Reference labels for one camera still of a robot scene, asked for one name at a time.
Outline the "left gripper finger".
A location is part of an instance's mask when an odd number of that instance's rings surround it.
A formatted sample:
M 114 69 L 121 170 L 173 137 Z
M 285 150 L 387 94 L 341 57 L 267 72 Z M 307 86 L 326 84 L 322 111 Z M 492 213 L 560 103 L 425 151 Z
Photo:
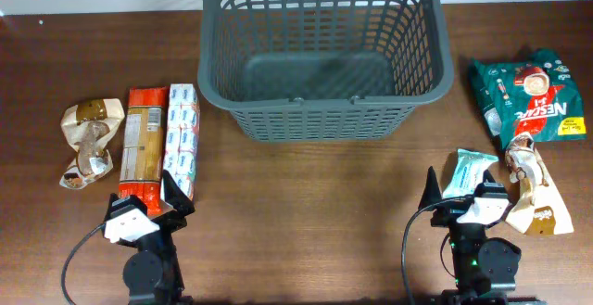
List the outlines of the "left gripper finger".
M 195 212 L 193 201 L 176 184 L 172 175 L 168 171 L 162 171 L 161 180 L 161 189 L 163 190 L 162 201 L 171 206 L 182 216 L 187 216 Z
M 108 212 L 115 212 L 118 210 L 136 209 L 139 204 L 139 198 L 136 196 L 118 197 L 113 193 L 109 196 L 107 205 Z

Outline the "light teal wipes packet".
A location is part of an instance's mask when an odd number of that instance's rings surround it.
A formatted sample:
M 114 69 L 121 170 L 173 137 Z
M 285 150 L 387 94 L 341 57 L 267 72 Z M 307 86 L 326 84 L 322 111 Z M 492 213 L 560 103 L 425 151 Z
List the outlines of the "light teal wipes packet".
M 474 189 L 483 182 L 483 173 L 498 157 L 482 152 L 459 148 L 458 162 L 452 178 L 442 193 L 442 198 L 462 197 L 473 193 Z

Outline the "Kleenex tissue multipack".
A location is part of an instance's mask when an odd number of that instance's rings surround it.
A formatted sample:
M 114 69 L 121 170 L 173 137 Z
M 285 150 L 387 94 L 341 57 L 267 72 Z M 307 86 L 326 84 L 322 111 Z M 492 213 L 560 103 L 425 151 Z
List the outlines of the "Kleenex tissue multipack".
M 197 170 L 200 111 L 195 87 L 190 83 L 170 86 L 163 170 L 192 200 Z

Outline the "beige brown snack bag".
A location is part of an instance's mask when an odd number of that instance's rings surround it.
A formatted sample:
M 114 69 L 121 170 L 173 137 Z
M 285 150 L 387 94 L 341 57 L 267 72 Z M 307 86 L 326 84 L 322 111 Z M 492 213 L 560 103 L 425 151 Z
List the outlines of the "beige brown snack bag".
M 571 215 L 530 133 L 515 136 L 505 151 L 512 183 L 520 197 L 505 222 L 524 235 L 565 235 L 574 231 Z
M 61 186 L 80 190 L 112 170 L 113 161 L 106 146 L 124 117 L 117 98 L 88 100 L 64 112 L 60 127 L 77 155 L 63 173 Z

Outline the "green Nescafe coffee bag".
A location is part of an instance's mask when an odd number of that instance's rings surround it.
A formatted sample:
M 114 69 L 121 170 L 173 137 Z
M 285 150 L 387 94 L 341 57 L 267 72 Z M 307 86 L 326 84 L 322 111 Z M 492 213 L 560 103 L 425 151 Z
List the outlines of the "green Nescafe coffee bag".
M 468 78 L 499 148 L 529 133 L 535 142 L 587 138 L 583 98 L 569 68 L 551 49 L 523 62 L 471 61 Z

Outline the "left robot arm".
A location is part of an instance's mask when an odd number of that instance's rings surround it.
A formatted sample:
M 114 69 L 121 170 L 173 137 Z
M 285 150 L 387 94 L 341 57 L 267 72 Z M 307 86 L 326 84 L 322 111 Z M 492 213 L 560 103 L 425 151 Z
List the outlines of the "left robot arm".
M 165 202 L 172 209 L 149 218 L 147 205 L 136 196 L 109 198 L 103 237 L 136 252 L 126 261 L 122 279 L 131 304 L 178 305 L 194 302 L 185 296 L 177 248 L 172 234 L 187 226 L 186 217 L 195 212 L 193 201 L 162 173 Z

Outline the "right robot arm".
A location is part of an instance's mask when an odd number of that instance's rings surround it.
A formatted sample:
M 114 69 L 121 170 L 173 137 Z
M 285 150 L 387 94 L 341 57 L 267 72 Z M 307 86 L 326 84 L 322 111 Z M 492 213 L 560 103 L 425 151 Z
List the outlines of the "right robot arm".
M 464 196 L 442 196 L 435 170 L 429 168 L 418 211 L 433 214 L 430 224 L 448 230 L 456 287 L 445 290 L 437 304 L 540 304 L 531 297 L 511 298 L 516 288 L 522 251 L 510 241 L 489 237 L 486 230 L 498 224 L 509 207 L 508 193 L 491 173 Z

